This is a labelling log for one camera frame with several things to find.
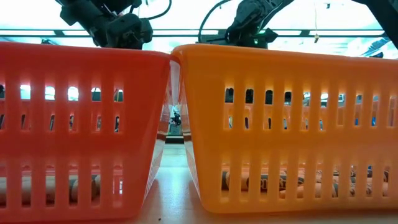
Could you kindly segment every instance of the fluorescent light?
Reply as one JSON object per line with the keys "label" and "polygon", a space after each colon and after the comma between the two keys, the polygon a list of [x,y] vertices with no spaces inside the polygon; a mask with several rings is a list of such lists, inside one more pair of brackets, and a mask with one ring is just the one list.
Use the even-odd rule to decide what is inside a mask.
{"label": "fluorescent light", "polygon": [[55,35],[52,30],[0,30],[0,35]]}
{"label": "fluorescent light", "polygon": [[327,93],[322,93],[321,94],[321,100],[327,100],[328,97],[329,97],[329,94],[327,94]]}
{"label": "fluorescent light", "polygon": [[101,89],[98,88],[98,87],[94,87],[94,88],[91,89],[91,92],[92,92],[92,93],[94,93],[94,92],[96,92],[96,93],[101,93]]}
{"label": "fluorescent light", "polygon": [[278,35],[300,35],[301,30],[274,30]]}
{"label": "fluorescent light", "polygon": [[46,86],[44,89],[44,99],[55,100],[55,88],[52,86]]}
{"label": "fluorescent light", "polygon": [[79,99],[79,90],[76,87],[74,87],[74,86],[69,87],[68,99],[70,101],[75,101],[75,100]]}
{"label": "fluorescent light", "polygon": [[[198,35],[199,30],[154,30],[154,35]],[[203,30],[202,35],[218,35],[218,30]]]}
{"label": "fluorescent light", "polygon": [[89,35],[87,31],[85,30],[65,30],[63,31],[63,34],[65,35]]}
{"label": "fluorescent light", "polygon": [[30,91],[30,85],[21,85],[21,90]]}
{"label": "fluorescent light", "polygon": [[383,30],[311,30],[310,35],[382,35]]}

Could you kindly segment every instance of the ceiling light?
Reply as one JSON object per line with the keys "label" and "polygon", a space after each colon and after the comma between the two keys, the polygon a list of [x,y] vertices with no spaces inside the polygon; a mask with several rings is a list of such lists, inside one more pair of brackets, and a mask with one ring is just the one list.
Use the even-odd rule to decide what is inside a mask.
{"label": "ceiling light", "polygon": [[83,35],[83,36],[89,35],[88,32],[85,30],[64,30],[62,32],[65,35]]}
{"label": "ceiling light", "polygon": [[382,35],[383,30],[311,30],[310,35]]}
{"label": "ceiling light", "polygon": [[300,35],[301,30],[274,30],[278,35]]}
{"label": "ceiling light", "polygon": [[[198,35],[199,30],[154,30],[154,35]],[[218,35],[218,30],[203,30],[202,35]]]}
{"label": "ceiling light", "polygon": [[55,35],[52,30],[0,30],[0,35]]}
{"label": "ceiling light", "polygon": [[21,90],[30,91],[30,85],[21,85]]}

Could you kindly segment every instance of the ceiling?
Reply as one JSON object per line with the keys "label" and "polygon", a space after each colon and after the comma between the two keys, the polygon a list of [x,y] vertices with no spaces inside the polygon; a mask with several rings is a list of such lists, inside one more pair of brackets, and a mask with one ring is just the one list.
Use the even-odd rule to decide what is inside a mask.
{"label": "ceiling", "polygon": [[[167,8],[169,3],[168,0],[149,0],[147,6],[145,1],[143,2],[140,8],[134,10],[139,17],[159,14]],[[168,32],[171,35],[154,37],[151,43],[144,46],[144,49],[170,52],[178,45],[195,43],[196,37],[182,37],[181,34],[184,32],[197,34],[203,18],[217,2],[217,0],[173,0],[172,7],[165,16],[151,20],[154,33]],[[225,29],[231,25],[239,2],[239,0],[232,0],[222,5],[221,9],[217,9],[207,20],[205,29]],[[4,36],[6,34],[4,29],[19,29],[20,32],[25,33],[26,30],[22,29],[82,30],[79,24],[73,26],[66,24],[59,17],[60,10],[61,7],[55,0],[2,0],[0,1],[0,38],[3,36],[2,40],[39,44],[42,38],[39,33],[35,34],[35,31],[31,31],[29,37],[18,37],[17,35]],[[314,43],[313,37],[282,36],[269,44],[269,48],[274,50],[360,57],[369,56],[366,54],[372,43],[383,41],[383,37],[368,35],[369,32],[383,33],[369,9],[351,0],[295,0],[276,14],[267,27],[282,30],[279,32],[285,33],[291,30],[293,32],[294,30],[312,30],[311,32],[318,32],[321,36],[317,43]],[[332,32],[333,37],[327,37],[329,36],[327,32]],[[76,38],[48,37],[47,39],[60,45],[95,47],[91,39],[85,35],[86,33],[82,34],[82,37]],[[394,45],[390,42],[386,43],[381,48],[373,50],[372,54],[383,51],[385,58],[398,58],[398,51]]]}

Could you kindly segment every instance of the cable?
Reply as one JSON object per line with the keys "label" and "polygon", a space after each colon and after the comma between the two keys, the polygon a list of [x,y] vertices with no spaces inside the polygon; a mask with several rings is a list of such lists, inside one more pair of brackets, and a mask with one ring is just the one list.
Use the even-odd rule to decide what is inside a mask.
{"label": "cable", "polygon": [[132,6],[134,4],[134,0],[131,0],[131,6],[130,6],[130,11],[129,13],[132,14],[132,11],[134,10],[134,7]]}
{"label": "cable", "polygon": [[201,31],[203,30],[203,27],[205,26],[205,23],[207,21],[207,19],[210,17],[211,13],[213,13],[214,10],[216,10],[217,7],[221,6],[224,3],[229,2],[230,0],[222,0],[219,3],[217,3],[215,6],[213,6],[210,11],[207,13],[207,15],[205,16],[204,20],[202,21],[202,23],[200,24],[200,28],[199,28],[199,34],[198,34],[198,42],[201,42]]}
{"label": "cable", "polygon": [[152,20],[152,19],[157,19],[159,17],[162,17],[162,16],[166,15],[166,13],[169,12],[171,7],[172,7],[172,0],[169,0],[169,6],[167,7],[167,9],[164,12],[162,12],[162,13],[156,15],[156,16],[148,17],[147,19],[148,20]]}
{"label": "cable", "polygon": [[317,2],[314,0],[313,2],[313,8],[315,10],[315,40],[314,43],[317,43],[319,40],[319,35],[318,35],[318,13],[317,13]]}

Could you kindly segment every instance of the basket slot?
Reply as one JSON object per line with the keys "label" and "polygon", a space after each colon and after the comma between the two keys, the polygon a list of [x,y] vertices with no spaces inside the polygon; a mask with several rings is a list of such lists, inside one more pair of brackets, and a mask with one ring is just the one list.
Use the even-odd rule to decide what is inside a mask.
{"label": "basket slot", "polygon": [[32,165],[30,164],[30,161],[27,162],[22,162],[20,166],[20,171],[21,173],[24,172],[21,178],[21,205],[24,208],[30,208],[32,206],[32,170],[31,170]]}
{"label": "basket slot", "polygon": [[391,197],[390,195],[390,182],[391,182],[391,163],[385,163],[383,167],[383,186],[382,186],[382,196],[384,198]]}
{"label": "basket slot", "polygon": [[70,114],[68,105],[68,82],[65,75],[59,75],[55,81],[55,120],[54,131],[58,136],[66,136],[69,132]]}
{"label": "basket slot", "polygon": [[78,172],[79,172],[79,166],[75,162],[72,164],[68,165],[68,202],[70,207],[76,207],[77,206],[77,197],[79,194],[80,185],[78,184]]}
{"label": "basket slot", "polygon": [[328,110],[324,118],[327,122],[324,124],[326,130],[334,130],[337,125],[337,111],[338,111],[338,84],[335,82],[330,83],[330,89],[328,91]]}
{"label": "basket slot", "polygon": [[243,156],[241,158],[241,194],[240,194],[240,202],[247,202],[249,200],[249,188],[250,184],[253,183],[252,180],[256,180],[258,178],[250,180],[251,167],[249,158],[247,156]]}
{"label": "basket slot", "polygon": [[233,110],[233,132],[240,134],[244,129],[244,102],[245,87],[244,83],[235,83],[234,86],[234,110]]}
{"label": "basket slot", "polygon": [[76,131],[75,115],[73,113],[69,117],[69,131]]}
{"label": "basket slot", "polygon": [[264,82],[259,82],[254,84],[254,100],[255,104],[252,107],[251,125],[250,128],[258,136],[262,135],[262,130],[264,129],[264,106],[262,102],[265,102],[265,86]]}
{"label": "basket slot", "polygon": [[322,188],[321,188],[321,198],[322,200],[329,200],[333,194],[333,169],[334,165],[333,150],[331,148],[327,149],[323,156],[322,164]]}
{"label": "basket slot", "polygon": [[283,109],[284,109],[284,83],[283,80],[275,80],[272,105],[272,126],[273,132],[278,133],[283,130]]}
{"label": "basket slot", "polygon": [[367,170],[368,160],[362,154],[358,155],[358,168],[356,169],[356,180],[355,180],[355,198],[358,200],[364,200],[366,197],[366,183],[367,183]]}
{"label": "basket slot", "polygon": [[345,129],[352,129],[355,124],[355,99],[356,93],[353,88],[348,88],[346,92],[346,102],[344,108],[344,127]]}
{"label": "basket slot", "polygon": [[303,93],[303,111],[302,111],[302,130],[308,130],[309,122],[308,119],[310,117],[310,103],[311,103],[311,93],[305,91]]}
{"label": "basket slot", "polygon": [[253,102],[254,90],[246,90],[246,99],[244,105],[244,128],[252,129],[253,126]]}
{"label": "basket slot", "polygon": [[9,158],[6,162],[7,190],[6,207],[17,212],[21,209],[22,201],[22,173],[19,159]]}
{"label": "basket slot", "polygon": [[16,133],[21,130],[21,85],[17,73],[6,76],[7,95],[4,125],[7,132]]}
{"label": "basket slot", "polygon": [[297,194],[297,180],[299,178],[299,153],[297,150],[289,152],[286,177],[286,196],[287,203],[295,200]]}
{"label": "basket slot", "polygon": [[119,132],[119,124],[120,124],[120,117],[116,116],[115,117],[115,124],[114,124],[114,132],[118,133]]}
{"label": "basket slot", "polygon": [[328,123],[328,120],[326,118],[327,111],[329,110],[328,109],[328,104],[329,104],[328,93],[322,93],[320,101],[321,101],[321,107],[320,107],[320,112],[319,112],[319,130],[324,131],[326,128],[326,124]]}
{"label": "basket slot", "polygon": [[373,117],[373,90],[371,86],[366,86],[363,93],[363,106],[359,116],[359,125],[362,129],[370,129]]}
{"label": "basket slot", "polygon": [[[149,181],[154,180],[154,172],[149,171]],[[149,191],[152,184],[147,185],[146,192]],[[122,205],[122,195],[123,195],[123,166],[121,165],[121,161],[115,162],[113,168],[113,200],[114,206],[120,207]]]}
{"label": "basket slot", "polygon": [[88,74],[81,75],[79,80],[79,109],[76,111],[76,119],[78,120],[78,130],[83,136],[91,132],[91,77]]}
{"label": "basket slot", "polygon": [[396,95],[392,95],[389,99],[389,107],[388,107],[388,127],[394,127],[394,115],[395,115],[395,110],[396,110]]}
{"label": "basket slot", "polygon": [[284,130],[291,129],[290,127],[290,116],[292,114],[292,92],[286,91],[284,96],[284,110],[283,110],[283,123],[284,123]]}
{"label": "basket slot", "polygon": [[388,88],[381,88],[381,95],[378,102],[376,113],[376,124],[378,129],[386,129],[388,126],[390,94]]}
{"label": "basket slot", "polygon": [[292,94],[294,95],[292,98],[292,110],[290,112],[291,115],[291,130],[298,131],[300,129],[300,115],[302,114],[302,93],[303,86],[300,82],[293,83]]}
{"label": "basket slot", "polygon": [[55,121],[55,115],[53,114],[50,117],[50,127],[49,127],[50,131],[54,131],[54,121]]}
{"label": "basket slot", "polygon": [[79,194],[85,195],[84,199],[82,201],[81,206],[85,207],[88,206],[86,203],[91,203],[92,207],[99,207],[100,203],[101,203],[101,166],[100,166],[100,162],[97,159],[92,160],[92,158],[87,158],[87,159],[80,159],[81,162],[87,162],[88,164],[90,164],[91,167],[87,167],[86,165],[84,165],[82,167],[81,170],[81,174],[82,177],[81,178],[87,178],[87,168],[89,169],[89,173],[91,175],[91,179],[94,181],[95,183],[95,190],[96,192],[92,192],[91,195],[94,196],[94,198],[91,198],[89,200],[91,200],[90,202],[87,202],[87,196],[86,196],[86,192],[84,190],[81,191],[81,193],[79,192]]}
{"label": "basket slot", "polygon": [[39,211],[45,207],[45,162],[42,158],[32,160],[32,209]]}
{"label": "basket slot", "polygon": [[225,89],[225,103],[234,102],[234,88]]}
{"label": "basket slot", "polygon": [[272,105],[273,101],[273,91],[267,90],[266,91],[266,105]]}
{"label": "basket slot", "polygon": [[94,87],[91,90],[91,100],[92,101],[101,101],[101,89],[98,87]]}
{"label": "basket slot", "polygon": [[350,188],[351,163],[348,153],[340,156],[339,177],[338,177],[338,197],[340,200],[347,200]]}
{"label": "basket slot", "polygon": [[313,83],[311,86],[311,99],[310,99],[310,116],[308,120],[308,130],[312,133],[319,131],[319,118],[320,118],[320,99],[321,88],[318,83]]}
{"label": "basket slot", "polygon": [[114,132],[114,116],[113,116],[113,103],[114,103],[114,87],[113,77],[109,71],[104,71],[101,80],[101,132],[111,134]]}
{"label": "basket slot", "polygon": [[0,130],[4,129],[4,114],[0,114]]}
{"label": "basket slot", "polygon": [[381,156],[376,156],[372,169],[372,198],[374,203],[380,202],[383,196],[384,161]]}
{"label": "basket slot", "polygon": [[27,122],[25,122],[25,118],[26,118],[26,114],[23,114],[23,115],[21,116],[21,129],[22,129],[22,130],[26,130],[26,129],[27,129],[27,126],[29,126],[29,125],[26,125]]}

